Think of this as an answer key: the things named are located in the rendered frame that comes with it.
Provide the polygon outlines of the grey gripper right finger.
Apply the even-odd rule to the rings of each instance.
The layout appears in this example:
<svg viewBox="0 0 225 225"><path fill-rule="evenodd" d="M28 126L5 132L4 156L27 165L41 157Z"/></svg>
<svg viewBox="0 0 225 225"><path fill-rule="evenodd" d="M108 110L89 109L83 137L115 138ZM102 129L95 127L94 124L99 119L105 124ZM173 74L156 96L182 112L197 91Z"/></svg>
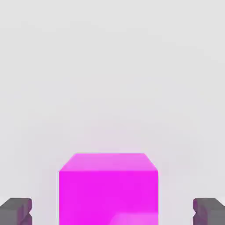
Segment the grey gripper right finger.
<svg viewBox="0 0 225 225"><path fill-rule="evenodd" d="M225 206L216 198L195 198L193 209L193 225L225 225Z"/></svg>

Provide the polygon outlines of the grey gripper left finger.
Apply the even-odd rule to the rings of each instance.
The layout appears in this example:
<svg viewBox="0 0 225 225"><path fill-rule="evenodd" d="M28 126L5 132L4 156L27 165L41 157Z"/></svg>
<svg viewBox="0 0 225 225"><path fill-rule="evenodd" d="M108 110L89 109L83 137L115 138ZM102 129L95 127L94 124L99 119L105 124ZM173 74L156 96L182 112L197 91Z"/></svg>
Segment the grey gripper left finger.
<svg viewBox="0 0 225 225"><path fill-rule="evenodd" d="M0 206L0 225L33 225L30 198L9 198Z"/></svg>

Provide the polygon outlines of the small magenta cube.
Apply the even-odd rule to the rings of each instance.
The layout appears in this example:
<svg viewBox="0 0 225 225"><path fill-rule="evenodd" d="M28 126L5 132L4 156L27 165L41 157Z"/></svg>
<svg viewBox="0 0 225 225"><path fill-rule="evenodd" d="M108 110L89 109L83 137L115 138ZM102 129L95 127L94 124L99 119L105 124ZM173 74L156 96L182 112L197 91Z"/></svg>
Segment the small magenta cube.
<svg viewBox="0 0 225 225"><path fill-rule="evenodd" d="M59 171L59 225L158 225L158 170L143 153L77 153Z"/></svg>

